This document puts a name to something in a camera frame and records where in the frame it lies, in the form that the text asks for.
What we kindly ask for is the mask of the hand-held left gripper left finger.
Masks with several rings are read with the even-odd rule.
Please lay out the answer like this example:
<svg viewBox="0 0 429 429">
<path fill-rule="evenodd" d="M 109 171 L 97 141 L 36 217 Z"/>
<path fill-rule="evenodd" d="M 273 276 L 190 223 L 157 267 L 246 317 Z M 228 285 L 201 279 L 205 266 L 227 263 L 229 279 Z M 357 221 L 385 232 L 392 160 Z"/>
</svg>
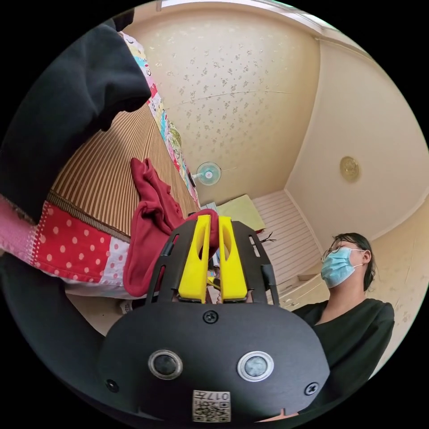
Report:
<svg viewBox="0 0 429 429">
<path fill-rule="evenodd" d="M 206 302 L 210 226 L 211 217 L 209 215 L 198 216 L 178 288 L 181 301 Z"/>
</svg>

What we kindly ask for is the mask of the person's left hand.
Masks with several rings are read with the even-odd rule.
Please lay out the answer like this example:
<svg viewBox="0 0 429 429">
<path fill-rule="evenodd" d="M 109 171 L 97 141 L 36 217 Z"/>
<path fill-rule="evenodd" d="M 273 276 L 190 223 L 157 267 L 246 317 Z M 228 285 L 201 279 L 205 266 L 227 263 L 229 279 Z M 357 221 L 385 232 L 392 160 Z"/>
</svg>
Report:
<svg viewBox="0 0 429 429">
<path fill-rule="evenodd" d="M 282 412 L 281 414 L 279 414 L 277 416 L 274 416 L 274 417 L 271 417 L 271 418 L 268 418 L 268 419 L 264 419 L 264 420 L 260 420 L 259 422 L 270 422 L 270 421 L 283 420 L 283 419 L 295 417 L 295 416 L 298 416 L 298 415 L 299 414 L 297 412 L 293 413 L 293 414 L 290 414 L 290 415 L 286 415 L 284 412 Z"/>
</svg>

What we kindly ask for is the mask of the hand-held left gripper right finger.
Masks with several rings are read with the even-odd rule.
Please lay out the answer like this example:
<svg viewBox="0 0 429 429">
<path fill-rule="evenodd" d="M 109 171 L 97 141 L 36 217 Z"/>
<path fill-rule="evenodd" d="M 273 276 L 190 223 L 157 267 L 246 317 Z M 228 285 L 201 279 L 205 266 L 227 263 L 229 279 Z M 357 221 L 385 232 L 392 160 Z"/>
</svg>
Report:
<svg viewBox="0 0 429 429">
<path fill-rule="evenodd" d="M 222 303 L 245 301 L 247 283 L 230 217 L 219 217 L 220 295 Z"/>
</svg>

